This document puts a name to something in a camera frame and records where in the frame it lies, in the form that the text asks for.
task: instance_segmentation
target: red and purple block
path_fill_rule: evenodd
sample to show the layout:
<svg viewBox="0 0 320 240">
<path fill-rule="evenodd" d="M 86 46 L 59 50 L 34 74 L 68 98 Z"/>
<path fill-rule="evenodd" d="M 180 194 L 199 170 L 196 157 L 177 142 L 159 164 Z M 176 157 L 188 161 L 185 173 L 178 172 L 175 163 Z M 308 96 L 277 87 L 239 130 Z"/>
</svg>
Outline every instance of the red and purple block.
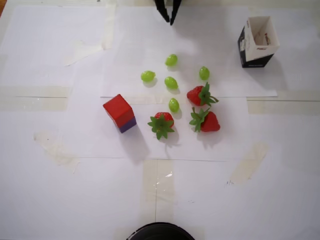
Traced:
<svg viewBox="0 0 320 240">
<path fill-rule="evenodd" d="M 121 133 L 137 124 L 134 111 L 120 94 L 103 104 L 103 107 Z"/>
</svg>

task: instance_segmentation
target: red cube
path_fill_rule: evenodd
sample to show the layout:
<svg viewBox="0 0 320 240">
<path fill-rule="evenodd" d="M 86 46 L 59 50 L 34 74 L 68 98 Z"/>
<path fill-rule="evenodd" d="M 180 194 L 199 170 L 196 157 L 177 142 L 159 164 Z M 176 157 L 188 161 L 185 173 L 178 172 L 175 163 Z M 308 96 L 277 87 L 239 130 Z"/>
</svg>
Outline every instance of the red cube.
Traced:
<svg viewBox="0 0 320 240">
<path fill-rule="evenodd" d="M 120 94 L 103 104 L 103 107 L 118 128 L 121 128 L 135 117 L 131 106 Z"/>
</svg>

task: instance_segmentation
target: purple block face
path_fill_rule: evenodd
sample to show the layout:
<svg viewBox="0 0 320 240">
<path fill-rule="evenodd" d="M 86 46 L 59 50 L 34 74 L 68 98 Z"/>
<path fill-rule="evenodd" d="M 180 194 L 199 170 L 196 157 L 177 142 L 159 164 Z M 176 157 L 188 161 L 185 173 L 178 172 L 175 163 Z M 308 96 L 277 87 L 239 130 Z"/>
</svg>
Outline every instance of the purple block face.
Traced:
<svg viewBox="0 0 320 240">
<path fill-rule="evenodd" d="M 132 128 L 134 125 L 136 125 L 136 118 L 133 117 L 130 121 L 128 121 L 125 125 L 119 128 L 120 132 L 123 134 L 125 131 L 129 130 Z"/>
</svg>

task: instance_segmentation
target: black round object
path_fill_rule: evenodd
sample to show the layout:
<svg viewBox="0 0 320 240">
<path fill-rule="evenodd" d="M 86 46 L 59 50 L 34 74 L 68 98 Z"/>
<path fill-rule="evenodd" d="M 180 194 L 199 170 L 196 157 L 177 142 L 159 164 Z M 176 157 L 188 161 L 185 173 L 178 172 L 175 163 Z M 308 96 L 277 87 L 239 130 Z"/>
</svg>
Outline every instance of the black round object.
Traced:
<svg viewBox="0 0 320 240">
<path fill-rule="evenodd" d="M 195 240 L 189 233 L 174 224 L 155 222 L 135 231 L 127 240 Z"/>
</svg>

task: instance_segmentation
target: strawberry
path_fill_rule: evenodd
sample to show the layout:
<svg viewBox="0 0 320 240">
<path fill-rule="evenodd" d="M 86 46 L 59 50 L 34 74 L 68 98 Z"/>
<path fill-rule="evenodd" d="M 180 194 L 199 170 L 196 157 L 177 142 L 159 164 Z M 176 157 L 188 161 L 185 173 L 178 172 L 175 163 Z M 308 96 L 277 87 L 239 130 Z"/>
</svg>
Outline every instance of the strawberry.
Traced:
<svg viewBox="0 0 320 240">
<path fill-rule="evenodd" d="M 193 118 L 189 124 L 195 125 L 195 132 L 216 132 L 220 129 L 220 125 L 218 122 L 218 119 L 216 115 L 209 111 L 210 108 L 208 108 L 206 111 L 203 109 L 200 109 L 199 113 L 195 112 L 195 108 L 192 108 L 191 117 Z"/>
<path fill-rule="evenodd" d="M 159 140 L 162 136 L 168 138 L 168 133 L 173 133 L 174 119 L 169 112 L 158 112 L 155 116 L 150 117 L 151 122 L 148 125 L 152 127 L 152 132 L 156 133 Z"/>
<path fill-rule="evenodd" d="M 154 117 L 158 119 L 161 117 L 161 115 L 164 115 L 164 120 L 172 121 L 172 125 L 170 126 L 170 128 L 172 128 L 174 126 L 175 121 L 171 114 L 169 112 L 158 112 L 156 115 L 154 115 Z"/>
<path fill-rule="evenodd" d="M 217 116 L 209 111 L 207 116 L 204 118 L 204 122 L 201 123 L 201 131 L 202 132 L 216 132 L 219 131 L 220 125 L 217 119 Z"/>
<path fill-rule="evenodd" d="M 215 104 L 219 100 L 211 96 L 209 88 L 209 83 L 206 83 L 205 86 L 196 86 L 186 94 L 186 97 L 196 106 L 208 104 L 211 107 L 211 103 Z"/>
</svg>

